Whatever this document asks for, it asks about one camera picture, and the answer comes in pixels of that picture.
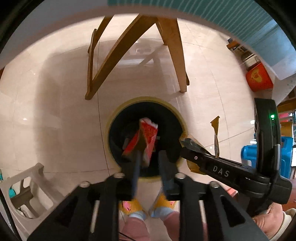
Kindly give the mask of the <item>person's right hand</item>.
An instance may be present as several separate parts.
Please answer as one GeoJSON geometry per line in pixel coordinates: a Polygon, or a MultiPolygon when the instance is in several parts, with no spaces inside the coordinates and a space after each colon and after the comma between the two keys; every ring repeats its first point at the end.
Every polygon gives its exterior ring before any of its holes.
{"type": "Polygon", "coordinates": [[[266,214],[260,214],[252,218],[264,234],[271,239],[280,229],[284,214],[282,205],[272,203],[267,209],[266,214]]]}

